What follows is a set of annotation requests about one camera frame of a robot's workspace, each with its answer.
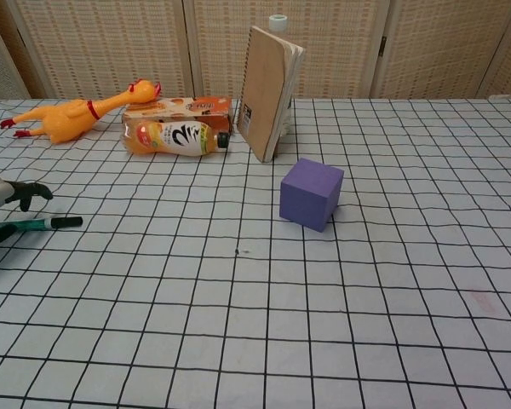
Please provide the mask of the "green marker with black cap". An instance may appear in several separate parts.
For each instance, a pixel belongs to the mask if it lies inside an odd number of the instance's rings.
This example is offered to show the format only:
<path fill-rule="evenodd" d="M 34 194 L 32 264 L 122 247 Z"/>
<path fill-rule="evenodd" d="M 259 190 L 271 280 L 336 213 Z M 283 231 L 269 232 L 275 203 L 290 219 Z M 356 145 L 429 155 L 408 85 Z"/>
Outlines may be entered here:
<path fill-rule="evenodd" d="M 62 228 L 77 228 L 83 225 L 81 216 L 50 217 L 43 219 L 29 219 L 19 221 L 0 222 L 0 228 L 6 226 L 16 227 L 17 232 L 46 231 Z"/>

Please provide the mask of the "white black grid tablecloth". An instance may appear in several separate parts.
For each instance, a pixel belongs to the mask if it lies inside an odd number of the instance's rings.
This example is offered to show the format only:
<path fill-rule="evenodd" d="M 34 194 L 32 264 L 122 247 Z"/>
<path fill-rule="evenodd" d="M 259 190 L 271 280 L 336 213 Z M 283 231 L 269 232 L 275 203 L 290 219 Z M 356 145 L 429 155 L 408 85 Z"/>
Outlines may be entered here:
<path fill-rule="evenodd" d="M 0 101 L 0 121 L 36 106 Z M 297 100 L 278 157 L 129 155 L 0 128 L 0 409 L 511 409 L 511 99 Z M 317 232 L 300 158 L 344 170 Z"/>

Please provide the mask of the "purple foam cube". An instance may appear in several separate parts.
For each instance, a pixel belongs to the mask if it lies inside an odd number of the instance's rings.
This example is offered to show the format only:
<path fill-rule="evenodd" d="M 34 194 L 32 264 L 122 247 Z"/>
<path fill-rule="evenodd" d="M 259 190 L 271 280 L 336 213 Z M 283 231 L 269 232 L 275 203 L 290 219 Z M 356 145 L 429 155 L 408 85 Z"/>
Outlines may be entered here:
<path fill-rule="evenodd" d="M 335 211 L 344 170 L 300 158 L 280 184 L 279 216 L 323 232 Z"/>

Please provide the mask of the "brown spiral notebook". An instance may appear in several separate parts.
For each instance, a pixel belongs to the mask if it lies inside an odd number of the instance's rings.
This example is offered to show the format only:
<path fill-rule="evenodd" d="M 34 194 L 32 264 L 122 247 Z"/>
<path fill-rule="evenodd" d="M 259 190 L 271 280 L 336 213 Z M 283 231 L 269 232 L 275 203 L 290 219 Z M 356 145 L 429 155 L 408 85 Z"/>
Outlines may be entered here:
<path fill-rule="evenodd" d="M 256 158 L 273 159 L 290 123 L 290 102 L 305 49 L 258 26 L 249 32 L 237 128 Z"/>

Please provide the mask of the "yellow rubber chicken toy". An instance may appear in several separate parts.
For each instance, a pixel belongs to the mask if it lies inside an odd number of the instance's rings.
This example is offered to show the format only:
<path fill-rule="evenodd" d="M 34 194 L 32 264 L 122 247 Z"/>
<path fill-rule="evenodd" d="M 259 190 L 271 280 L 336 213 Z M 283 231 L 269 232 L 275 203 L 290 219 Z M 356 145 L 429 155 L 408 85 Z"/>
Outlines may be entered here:
<path fill-rule="evenodd" d="M 28 112 L 1 121 L 0 128 L 11 128 L 28 121 L 39 120 L 37 129 L 16 130 L 15 137 L 47 135 L 52 144 L 65 143 L 77 139 L 90 131 L 93 125 L 108 112 L 135 103 L 148 103 L 157 99 L 161 84 L 139 79 L 130 83 L 127 89 L 115 96 L 100 99 L 75 99 L 55 106 L 40 106 Z"/>

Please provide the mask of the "orange snack box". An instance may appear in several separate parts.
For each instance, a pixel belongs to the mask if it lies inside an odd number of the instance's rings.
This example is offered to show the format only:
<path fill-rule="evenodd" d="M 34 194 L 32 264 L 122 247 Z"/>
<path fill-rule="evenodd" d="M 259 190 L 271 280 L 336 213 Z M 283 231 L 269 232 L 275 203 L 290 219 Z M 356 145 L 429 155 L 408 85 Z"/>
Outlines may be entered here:
<path fill-rule="evenodd" d="M 182 122 L 196 120 L 219 132 L 233 132 L 232 100 L 225 96 L 160 98 L 127 106 L 125 123 L 140 121 Z"/>

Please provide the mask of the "clear bottle with white cap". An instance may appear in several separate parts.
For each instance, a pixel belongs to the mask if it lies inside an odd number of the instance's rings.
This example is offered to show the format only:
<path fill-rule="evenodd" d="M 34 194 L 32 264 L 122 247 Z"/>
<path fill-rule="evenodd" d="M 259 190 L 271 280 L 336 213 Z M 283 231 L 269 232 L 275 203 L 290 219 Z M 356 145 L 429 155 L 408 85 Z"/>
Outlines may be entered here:
<path fill-rule="evenodd" d="M 286 39 L 286 32 L 288 27 L 288 17 L 284 14 L 272 14 L 268 18 L 269 31 L 282 39 Z M 291 101 L 288 102 L 285 108 L 283 124 L 280 136 L 286 136 L 289 131 L 291 120 Z"/>

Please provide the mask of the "beige woven folding screen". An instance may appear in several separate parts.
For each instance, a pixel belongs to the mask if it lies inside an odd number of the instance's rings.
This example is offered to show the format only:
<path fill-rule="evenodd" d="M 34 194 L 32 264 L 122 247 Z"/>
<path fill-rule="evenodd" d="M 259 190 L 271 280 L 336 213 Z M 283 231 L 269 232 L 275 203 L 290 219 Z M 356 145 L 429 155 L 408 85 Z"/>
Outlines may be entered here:
<path fill-rule="evenodd" d="M 0 99 L 240 94 L 252 26 L 285 17 L 306 98 L 511 95 L 511 0 L 0 0 Z"/>

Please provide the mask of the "orange juice bottle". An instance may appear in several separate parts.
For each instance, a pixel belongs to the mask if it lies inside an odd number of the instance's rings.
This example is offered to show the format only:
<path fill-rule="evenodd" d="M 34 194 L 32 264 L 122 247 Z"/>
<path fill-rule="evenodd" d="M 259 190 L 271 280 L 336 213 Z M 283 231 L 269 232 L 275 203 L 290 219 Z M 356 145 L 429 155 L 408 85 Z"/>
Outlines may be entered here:
<path fill-rule="evenodd" d="M 158 122 L 141 121 L 125 125 L 123 144 L 137 155 L 167 153 L 201 157 L 227 149 L 230 134 L 214 130 L 197 120 Z"/>

